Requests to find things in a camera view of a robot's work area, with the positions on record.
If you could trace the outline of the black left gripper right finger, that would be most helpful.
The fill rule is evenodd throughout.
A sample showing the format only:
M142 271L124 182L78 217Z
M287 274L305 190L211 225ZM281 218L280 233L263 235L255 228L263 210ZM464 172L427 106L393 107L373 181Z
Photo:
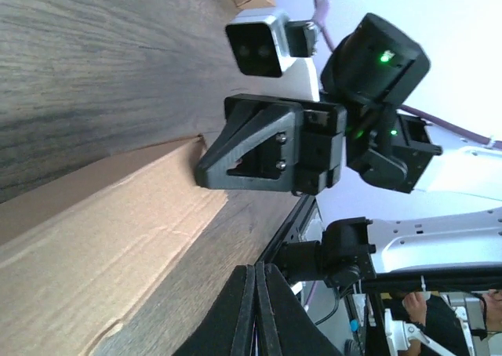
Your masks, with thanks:
M256 269L256 349L259 355L341 355L314 325L277 266Z

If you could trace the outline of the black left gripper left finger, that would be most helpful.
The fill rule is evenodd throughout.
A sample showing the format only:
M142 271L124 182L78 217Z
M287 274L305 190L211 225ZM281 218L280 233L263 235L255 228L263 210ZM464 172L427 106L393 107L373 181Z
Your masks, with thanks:
M250 355L255 321L256 271L237 266L197 329L175 355Z

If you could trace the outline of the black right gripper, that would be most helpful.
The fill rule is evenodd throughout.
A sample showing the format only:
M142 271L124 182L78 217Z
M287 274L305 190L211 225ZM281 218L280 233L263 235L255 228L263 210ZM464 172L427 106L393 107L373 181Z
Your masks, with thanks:
M317 195L340 179L347 112L340 104L238 94L195 167L200 187Z

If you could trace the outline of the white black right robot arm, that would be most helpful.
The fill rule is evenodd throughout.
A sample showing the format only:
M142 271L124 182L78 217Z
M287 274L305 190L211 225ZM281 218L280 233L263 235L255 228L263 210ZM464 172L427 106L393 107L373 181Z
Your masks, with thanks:
M408 194L442 153L423 119L398 112L429 68L418 43L369 13L329 58L317 100L226 98L226 124L196 165L195 181L312 196L333 187L347 166L370 186ZM265 260L289 282L361 282L363 292L500 288L501 211L338 220L319 241L275 241Z

